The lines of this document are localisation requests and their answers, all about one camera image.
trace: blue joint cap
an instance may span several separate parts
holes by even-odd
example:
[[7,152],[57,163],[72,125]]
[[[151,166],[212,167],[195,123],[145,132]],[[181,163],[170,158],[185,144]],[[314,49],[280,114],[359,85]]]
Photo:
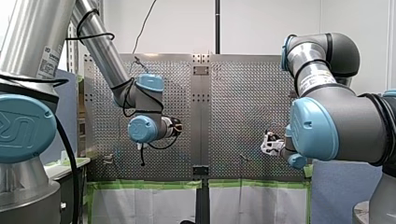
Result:
[[290,127],[290,125],[286,126],[285,137],[291,137],[291,127]]
[[301,170],[308,163],[308,159],[298,153],[289,156],[288,163],[294,169]]
[[141,74],[136,85],[149,91],[163,91],[163,78],[152,74]]
[[39,156],[52,143],[56,119],[37,99],[0,95],[0,163],[17,163]]
[[316,100],[304,97],[293,102],[290,111],[291,137],[303,156],[321,161],[338,154],[338,132],[332,117]]
[[383,96],[385,96],[385,97],[387,97],[387,96],[396,97],[396,90],[385,91]]
[[153,119],[139,115],[129,122],[128,134],[136,143],[150,143],[157,138],[158,128]]

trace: silver arm segment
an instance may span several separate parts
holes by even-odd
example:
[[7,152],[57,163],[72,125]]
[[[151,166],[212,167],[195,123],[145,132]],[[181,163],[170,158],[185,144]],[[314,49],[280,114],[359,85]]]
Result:
[[[155,91],[152,88],[139,88],[139,85],[134,85],[134,78],[131,78],[126,72],[111,37],[102,35],[106,34],[106,29],[92,1],[77,0],[72,22],[77,26],[78,37],[101,35],[81,41],[91,53],[109,88],[113,91],[116,104],[123,109],[136,109],[136,117],[131,120],[129,125],[131,138],[137,143],[149,143],[153,140],[177,136],[179,132],[174,132],[173,127],[180,125],[179,120],[169,119],[162,115],[163,90]],[[144,130],[143,123],[152,121],[153,123],[150,125],[154,125],[156,128],[146,127],[147,129]],[[149,133],[149,135],[142,137],[140,132]]]
[[[78,0],[73,10],[72,22],[75,24],[78,36],[90,36],[106,33],[97,13],[93,2],[90,0]],[[123,66],[120,55],[114,46],[109,35],[97,36],[82,40],[87,47],[91,56],[99,67],[108,87],[113,91],[114,100],[119,106],[123,106],[125,94],[127,94],[128,83],[131,81],[130,76]],[[135,102],[131,94],[127,96],[126,107],[134,107]]]

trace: black cable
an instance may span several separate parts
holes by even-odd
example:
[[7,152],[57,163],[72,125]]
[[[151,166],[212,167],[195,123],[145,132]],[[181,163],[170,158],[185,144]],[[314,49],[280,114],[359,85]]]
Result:
[[151,100],[155,101],[160,107],[161,107],[161,111],[159,112],[163,112],[163,103],[161,103],[161,101],[157,100],[155,97],[153,97],[152,95],[148,94],[145,92],[145,90],[143,90],[139,85],[135,85],[136,88],[138,90],[140,90],[143,94],[145,94],[147,97],[149,97]]
[[[131,78],[131,84],[129,84],[128,90],[125,93],[124,96],[124,101],[122,104],[122,113],[126,118],[130,118],[131,116],[133,116],[136,113],[147,113],[147,114],[161,114],[163,112],[163,103],[161,103],[161,101],[157,100],[155,97],[151,96],[150,94],[146,93],[145,90],[143,90],[141,87],[139,87],[139,85],[134,85],[134,78]],[[138,90],[140,90],[143,94],[145,94],[148,98],[150,98],[151,100],[155,101],[160,107],[161,110],[160,111],[150,111],[150,110],[135,110],[132,114],[127,114],[126,113],[126,105],[128,104],[128,96],[130,95],[131,92],[131,88],[132,86],[135,86]]]
[[97,8],[92,9],[91,11],[85,13],[85,15],[81,18],[81,21],[78,22],[78,25],[76,27],[76,32],[77,32],[77,36],[80,36],[81,33],[81,26],[82,23],[88,19],[89,16],[91,16],[91,14],[96,14],[96,15],[100,15],[100,12]]
[[145,20],[143,21],[142,29],[140,30],[140,33],[139,33],[139,35],[136,38],[136,42],[134,43],[134,51],[132,52],[132,54],[134,54],[136,52],[137,44],[139,43],[139,38],[143,34],[143,31],[144,31],[145,26],[146,26],[146,22],[148,21],[149,15],[151,14],[151,10],[154,8],[154,5],[155,5],[156,2],[157,2],[157,0],[154,0],[152,2],[152,4],[151,4],[151,7],[149,8],[148,15],[146,16]]
[[24,82],[34,82],[34,83],[50,83],[54,84],[53,87],[62,86],[63,84],[67,83],[69,80],[65,78],[58,78],[58,79],[38,79],[38,78],[29,78],[29,77],[10,77],[3,74],[0,74],[0,78],[5,80],[12,80],[12,81],[24,81]]
[[98,15],[98,16],[100,15],[100,14],[99,14],[99,10],[98,10],[97,8],[94,8],[93,10],[91,10],[91,11],[85,13],[85,15],[82,17],[81,21],[79,21],[79,23],[78,23],[78,25],[77,25],[77,29],[76,29],[76,31],[77,31],[77,37],[67,37],[66,40],[68,40],[68,41],[70,41],[70,40],[79,40],[79,41],[81,41],[81,40],[84,40],[84,39],[91,39],[91,38],[95,38],[95,37],[103,36],[103,35],[110,35],[110,36],[111,36],[111,40],[113,40],[113,39],[116,37],[116,36],[115,36],[114,34],[112,34],[112,33],[102,33],[102,34],[98,34],[98,35],[80,36],[80,35],[81,35],[81,26],[82,26],[82,23],[84,23],[84,21],[87,20],[88,17],[90,17],[91,14],[96,14],[96,15]]
[[102,33],[102,34],[99,34],[99,35],[86,35],[86,36],[81,36],[81,37],[67,37],[66,40],[84,40],[84,39],[95,38],[95,37],[102,36],[102,35],[110,35],[111,36],[111,40],[116,38],[116,36],[114,34],[112,34],[112,33]]
[[144,155],[144,147],[142,146],[142,148],[140,149],[140,160],[142,161],[142,163],[140,163],[141,166],[145,166],[145,155]]
[[76,164],[76,158],[74,156],[73,148],[70,145],[69,139],[67,138],[67,134],[64,131],[64,127],[62,123],[59,121],[58,117],[56,117],[56,126],[58,129],[58,133],[61,136],[62,141],[64,142],[64,148],[66,149],[67,156],[70,160],[70,167],[72,170],[73,176],[73,224],[78,224],[78,214],[79,214],[79,185],[78,185],[78,168]]
[[134,113],[132,113],[130,115],[128,115],[126,113],[126,105],[128,104],[128,96],[130,95],[131,88],[134,85],[134,77],[131,77],[130,82],[131,83],[128,86],[128,90],[125,92],[124,101],[123,101],[123,104],[122,104],[122,113],[124,114],[125,118],[130,118],[131,116],[133,116],[136,113],[136,112],[134,112]]
[[172,141],[172,143],[169,144],[167,147],[155,147],[155,146],[152,145],[151,143],[148,143],[148,145],[149,145],[150,147],[154,148],[154,149],[157,149],[157,150],[164,150],[164,149],[167,149],[167,148],[171,147],[171,146],[176,142],[177,138],[178,138],[178,135],[176,135],[175,139],[174,139],[174,140]]

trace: metal bracket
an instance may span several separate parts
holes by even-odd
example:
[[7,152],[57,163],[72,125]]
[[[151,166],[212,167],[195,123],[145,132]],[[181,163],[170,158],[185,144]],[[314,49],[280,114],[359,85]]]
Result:
[[[76,37],[76,27],[72,22],[67,29],[67,37]],[[67,64],[69,73],[78,74],[78,42],[66,41],[67,45]]]
[[193,73],[195,76],[209,76],[208,66],[194,66]]
[[192,166],[193,175],[209,175],[209,166],[194,165]]

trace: green tape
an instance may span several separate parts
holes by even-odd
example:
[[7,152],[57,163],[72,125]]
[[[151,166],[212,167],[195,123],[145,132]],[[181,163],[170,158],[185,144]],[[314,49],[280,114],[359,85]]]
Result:
[[209,180],[210,188],[236,188],[240,186],[282,188],[282,189],[308,189],[310,182],[278,182],[263,180]]
[[88,202],[88,224],[92,224],[92,205],[93,205],[94,188],[92,185],[87,185],[87,202]]
[[306,215],[305,215],[306,224],[311,223],[311,195],[312,195],[312,186],[311,184],[309,184],[306,193]]
[[[311,215],[311,182],[278,182],[278,181],[262,181],[262,180],[209,180],[210,188],[239,188],[240,186],[250,187],[266,187],[266,188],[282,188],[282,189],[307,189],[306,194],[306,223],[310,223]],[[88,223],[92,224],[92,204],[93,194],[99,189],[199,189],[201,181],[175,181],[175,182],[154,182],[143,180],[116,180],[90,182],[87,185],[88,202]]]
[[304,167],[305,178],[311,178],[313,171],[314,171],[314,165],[313,164],[306,165]]
[[154,182],[143,180],[116,180],[90,182],[92,189],[198,189],[201,181]]

